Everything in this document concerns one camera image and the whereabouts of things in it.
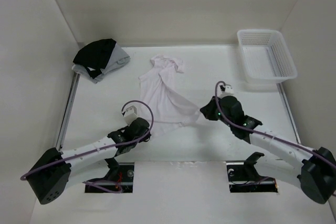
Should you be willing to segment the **white tank top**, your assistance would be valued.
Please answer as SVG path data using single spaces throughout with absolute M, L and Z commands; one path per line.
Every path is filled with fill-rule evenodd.
M 175 88 L 176 75 L 185 69 L 183 60 L 156 55 L 150 62 L 153 68 L 141 75 L 139 80 L 140 100 L 151 108 L 154 116 L 153 137 L 195 123 L 200 115 L 199 107 Z

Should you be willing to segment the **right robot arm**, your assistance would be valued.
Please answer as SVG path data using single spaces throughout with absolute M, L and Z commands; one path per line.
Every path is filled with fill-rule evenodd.
M 309 148 L 283 140 L 256 118 L 244 113 L 234 96 L 218 98 L 200 109 L 210 121 L 222 121 L 233 135 L 250 145 L 260 147 L 278 157 L 266 158 L 263 153 L 245 160 L 244 175 L 251 180 L 269 176 L 300 188 L 312 201 L 325 204 L 335 193 L 335 157 L 327 148 Z

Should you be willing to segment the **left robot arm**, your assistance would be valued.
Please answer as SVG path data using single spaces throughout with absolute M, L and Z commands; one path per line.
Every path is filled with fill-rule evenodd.
M 50 148 L 24 177 L 42 205 L 51 203 L 75 184 L 101 178 L 113 181 L 119 167 L 115 158 L 128 153 L 138 143 L 147 142 L 151 127 L 147 120 L 136 118 L 130 125 L 94 143 L 67 151 Z

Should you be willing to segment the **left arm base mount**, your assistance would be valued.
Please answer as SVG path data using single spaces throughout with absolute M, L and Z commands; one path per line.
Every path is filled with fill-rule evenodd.
M 95 178 L 85 184 L 86 194 L 127 194 L 133 193 L 135 164 L 118 163 L 115 159 L 103 178 Z

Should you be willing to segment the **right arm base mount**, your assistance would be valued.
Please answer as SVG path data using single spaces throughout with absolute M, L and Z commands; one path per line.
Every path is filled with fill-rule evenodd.
M 263 153 L 254 152 L 246 160 L 227 161 L 227 177 L 231 193 L 277 193 L 276 180 L 260 176 L 255 165 Z

